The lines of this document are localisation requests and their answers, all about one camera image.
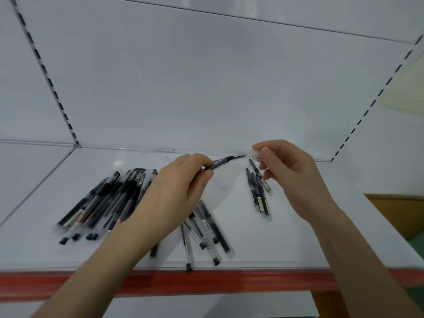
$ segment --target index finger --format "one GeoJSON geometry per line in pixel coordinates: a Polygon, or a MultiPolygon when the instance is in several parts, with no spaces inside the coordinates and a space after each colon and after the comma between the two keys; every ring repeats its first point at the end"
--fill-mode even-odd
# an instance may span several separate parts
{"type": "Polygon", "coordinates": [[[212,165],[213,161],[206,155],[193,154],[181,166],[185,169],[187,176],[189,176],[189,181],[192,181],[194,176],[202,170],[202,166],[208,167],[212,165]]]}
{"type": "Polygon", "coordinates": [[[268,147],[275,152],[278,158],[288,167],[292,167],[298,160],[304,159],[307,156],[305,151],[284,139],[265,141],[252,145],[253,150],[258,151],[264,147],[268,147]]]}

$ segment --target hand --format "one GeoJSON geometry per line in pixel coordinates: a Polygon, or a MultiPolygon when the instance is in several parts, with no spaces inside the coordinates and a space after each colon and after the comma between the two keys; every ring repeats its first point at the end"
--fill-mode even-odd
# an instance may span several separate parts
{"type": "Polygon", "coordinates": [[[257,143],[252,148],[260,151],[263,178],[278,182],[302,219],[310,222],[314,215],[338,209],[311,155],[282,139],[257,143]]]}
{"type": "Polygon", "coordinates": [[[130,231],[148,231],[143,239],[154,246],[176,229],[194,210],[214,171],[202,170],[212,160],[201,154],[179,156],[163,167],[139,206],[122,224],[130,231]]]}

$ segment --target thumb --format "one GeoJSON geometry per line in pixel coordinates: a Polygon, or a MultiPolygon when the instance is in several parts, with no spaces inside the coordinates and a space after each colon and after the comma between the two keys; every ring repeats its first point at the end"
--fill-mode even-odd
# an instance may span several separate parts
{"type": "Polygon", "coordinates": [[[291,170],[284,165],[277,155],[266,146],[261,150],[261,159],[265,166],[267,166],[268,169],[277,176],[278,181],[283,180],[284,177],[291,172],[291,170]]]}
{"type": "Polygon", "coordinates": [[[214,171],[207,170],[197,174],[194,179],[191,181],[190,186],[188,187],[187,199],[193,200],[197,204],[202,197],[203,191],[205,190],[206,185],[209,180],[214,175],[214,171]]]}

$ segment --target white panel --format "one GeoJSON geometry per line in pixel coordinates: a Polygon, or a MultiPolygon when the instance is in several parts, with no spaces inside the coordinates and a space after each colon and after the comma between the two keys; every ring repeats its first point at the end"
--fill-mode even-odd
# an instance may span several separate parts
{"type": "Polygon", "coordinates": [[[9,0],[0,0],[0,139],[73,143],[9,0]]]}
{"type": "MultiPolygon", "coordinates": [[[[0,304],[4,318],[25,318],[42,302],[0,304]]],[[[236,293],[113,299],[103,318],[260,318],[318,316],[311,293],[236,293]]]]}
{"type": "Polygon", "coordinates": [[[331,159],[409,44],[121,0],[22,0],[82,145],[331,159]]]}
{"type": "Polygon", "coordinates": [[[370,110],[333,164],[365,193],[424,195],[424,118],[370,110]]]}
{"type": "Polygon", "coordinates": [[[0,223],[70,151],[0,143],[0,223]]]}
{"type": "MultiPolygon", "coordinates": [[[[55,223],[117,165],[122,170],[132,167],[159,170],[168,163],[166,156],[88,148],[74,151],[0,228],[0,269],[64,270],[81,265],[100,241],[80,239],[61,246],[58,242],[63,232],[55,223]]],[[[272,217],[261,218],[253,210],[245,173],[248,165],[247,159],[240,159],[218,169],[215,176],[227,189],[222,191],[212,182],[203,195],[235,253],[226,255],[217,245],[222,261],[216,268],[328,268],[312,229],[295,214],[275,182],[270,181],[274,195],[268,196],[272,217]]],[[[424,268],[424,260],[362,193],[338,178],[331,163],[319,163],[319,169],[336,202],[384,264],[424,268]]],[[[215,268],[208,253],[192,244],[195,267],[215,268]]],[[[149,264],[146,256],[137,265],[149,266],[185,268],[179,230],[160,243],[156,264],[149,264]]]]}
{"type": "Polygon", "coordinates": [[[424,0],[133,0],[288,25],[415,42],[424,0]]]}

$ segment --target forearm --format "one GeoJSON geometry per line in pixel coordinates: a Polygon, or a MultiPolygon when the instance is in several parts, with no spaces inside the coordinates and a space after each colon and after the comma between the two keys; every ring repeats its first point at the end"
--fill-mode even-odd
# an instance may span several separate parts
{"type": "Polygon", "coordinates": [[[118,225],[93,255],[34,314],[41,317],[102,317],[127,274],[150,250],[118,225]]]}
{"type": "Polygon", "coordinates": [[[423,317],[352,221],[337,207],[310,221],[352,318],[423,317]]]}

